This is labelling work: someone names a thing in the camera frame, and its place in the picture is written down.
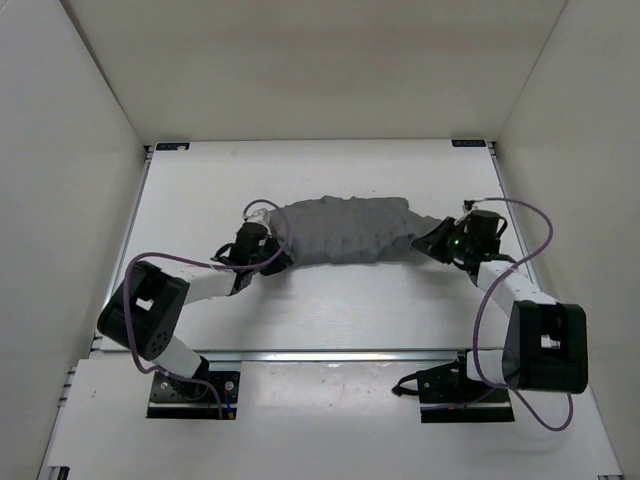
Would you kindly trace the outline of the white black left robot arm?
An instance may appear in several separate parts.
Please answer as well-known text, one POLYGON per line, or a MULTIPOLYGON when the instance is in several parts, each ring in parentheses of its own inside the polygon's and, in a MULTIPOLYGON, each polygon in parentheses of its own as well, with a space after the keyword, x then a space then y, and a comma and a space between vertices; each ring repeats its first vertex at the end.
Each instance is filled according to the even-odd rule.
POLYGON ((140 254, 127 266, 116 292, 97 321, 98 331, 128 349, 143 373, 161 373, 187 399, 211 391, 209 362, 175 335, 186 305, 229 297, 256 274, 279 273, 292 264, 287 241, 265 221, 245 221, 236 239, 209 263, 160 252, 140 254))

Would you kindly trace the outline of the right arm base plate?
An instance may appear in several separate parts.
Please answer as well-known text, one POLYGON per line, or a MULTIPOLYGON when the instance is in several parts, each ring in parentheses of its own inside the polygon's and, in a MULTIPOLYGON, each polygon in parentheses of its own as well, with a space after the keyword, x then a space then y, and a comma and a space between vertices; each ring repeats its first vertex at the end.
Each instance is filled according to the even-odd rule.
POLYGON ((466 376, 466 367, 446 364, 417 372, 423 424, 510 423, 515 421, 505 389, 466 376))

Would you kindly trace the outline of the grey pleated skirt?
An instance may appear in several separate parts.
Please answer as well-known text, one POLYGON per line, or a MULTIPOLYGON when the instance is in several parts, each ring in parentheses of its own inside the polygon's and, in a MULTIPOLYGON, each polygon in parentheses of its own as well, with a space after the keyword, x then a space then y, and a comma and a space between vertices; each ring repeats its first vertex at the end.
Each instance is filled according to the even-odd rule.
POLYGON ((402 197, 324 196, 272 210, 269 218, 296 267, 403 261, 412 242, 440 223, 402 197))

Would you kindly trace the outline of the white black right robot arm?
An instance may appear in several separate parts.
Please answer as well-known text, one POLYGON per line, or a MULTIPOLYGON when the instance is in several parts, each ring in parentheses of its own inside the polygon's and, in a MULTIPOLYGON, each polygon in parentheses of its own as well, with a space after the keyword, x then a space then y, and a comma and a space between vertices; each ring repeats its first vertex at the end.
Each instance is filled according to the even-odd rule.
POLYGON ((580 394, 588 384, 586 313, 542 292, 501 253, 508 226, 500 214, 473 210, 445 218, 413 241, 415 250, 468 274, 508 318, 504 345, 482 350, 477 344, 448 364, 419 371, 417 395, 423 402, 468 402, 495 387, 516 391, 580 394))

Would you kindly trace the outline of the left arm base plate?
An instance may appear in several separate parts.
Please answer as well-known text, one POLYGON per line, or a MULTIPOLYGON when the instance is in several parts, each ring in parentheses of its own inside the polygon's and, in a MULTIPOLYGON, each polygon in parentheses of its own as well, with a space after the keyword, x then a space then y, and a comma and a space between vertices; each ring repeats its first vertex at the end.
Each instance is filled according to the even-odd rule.
POLYGON ((171 420, 221 420, 237 417, 241 372, 210 366, 202 383, 185 382, 155 373, 147 417, 171 420))

